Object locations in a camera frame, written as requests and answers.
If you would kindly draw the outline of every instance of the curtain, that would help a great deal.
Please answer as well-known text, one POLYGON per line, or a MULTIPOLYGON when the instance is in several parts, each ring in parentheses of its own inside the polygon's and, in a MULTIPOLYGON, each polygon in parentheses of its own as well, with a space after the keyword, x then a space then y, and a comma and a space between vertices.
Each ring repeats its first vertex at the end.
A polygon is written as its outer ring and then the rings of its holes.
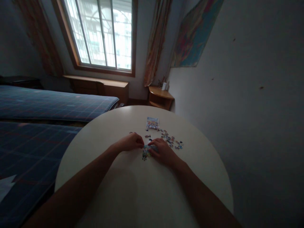
POLYGON ((165 42, 165 32, 171 3, 172 0, 156 0, 143 81, 145 87, 151 85, 157 72, 159 58, 165 42))
POLYGON ((63 67, 44 17, 40 0, 14 0, 27 26, 27 35, 37 49, 42 66, 49 76, 61 77, 63 67))

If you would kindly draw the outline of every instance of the white paper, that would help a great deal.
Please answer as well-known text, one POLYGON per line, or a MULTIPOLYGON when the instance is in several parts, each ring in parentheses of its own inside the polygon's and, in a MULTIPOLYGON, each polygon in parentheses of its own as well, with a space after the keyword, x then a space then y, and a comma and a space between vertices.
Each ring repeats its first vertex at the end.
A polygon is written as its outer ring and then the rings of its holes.
POLYGON ((14 186, 15 182, 12 183, 12 181, 15 177, 16 175, 13 175, 0 180, 0 203, 14 186))

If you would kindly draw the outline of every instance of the round white table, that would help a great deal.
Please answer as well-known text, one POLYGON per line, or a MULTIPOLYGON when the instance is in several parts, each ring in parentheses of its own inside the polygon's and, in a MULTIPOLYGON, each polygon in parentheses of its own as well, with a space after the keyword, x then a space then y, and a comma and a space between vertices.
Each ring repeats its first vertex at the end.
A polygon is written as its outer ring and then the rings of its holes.
MULTIPOLYGON (((160 129, 182 141, 175 153, 233 213, 233 197, 226 169, 208 139, 185 119, 150 106, 127 106, 100 115, 72 140, 59 166, 55 190, 111 144, 130 131, 145 144, 161 137, 146 131, 147 117, 159 118, 160 129)), ((122 152, 113 162, 78 227, 197 227, 174 174, 153 158, 142 160, 142 150, 122 152)))

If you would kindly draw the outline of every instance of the glass pane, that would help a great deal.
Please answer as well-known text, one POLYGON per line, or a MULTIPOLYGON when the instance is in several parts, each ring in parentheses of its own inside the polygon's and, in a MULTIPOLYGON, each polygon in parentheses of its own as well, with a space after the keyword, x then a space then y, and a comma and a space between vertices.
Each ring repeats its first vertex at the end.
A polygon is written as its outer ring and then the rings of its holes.
POLYGON ((131 69, 132 0, 113 0, 117 67, 131 69))
POLYGON ((76 46, 80 56, 80 60, 83 63, 90 63, 88 53, 86 51, 86 44, 81 30, 80 20, 77 13, 75 0, 64 0, 66 10, 70 19, 71 27, 73 30, 76 46))
POLYGON ((77 0, 92 64, 106 66, 97 0, 77 0))
POLYGON ((110 0, 100 0, 102 27, 104 29, 105 52, 108 66, 115 67, 112 14, 110 0))

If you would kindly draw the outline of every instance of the mattress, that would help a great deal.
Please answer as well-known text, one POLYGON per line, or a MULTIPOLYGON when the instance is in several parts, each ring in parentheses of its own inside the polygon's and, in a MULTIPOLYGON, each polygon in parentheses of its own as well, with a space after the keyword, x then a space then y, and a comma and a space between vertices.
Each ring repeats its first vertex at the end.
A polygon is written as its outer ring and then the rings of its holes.
POLYGON ((82 128, 0 122, 0 179, 16 175, 0 203, 0 227, 18 227, 48 189, 70 142, 82 128))
POLYGON ((111 110, 118 100, 117 97, 0 85, 0 118, 90 122, 111 110))

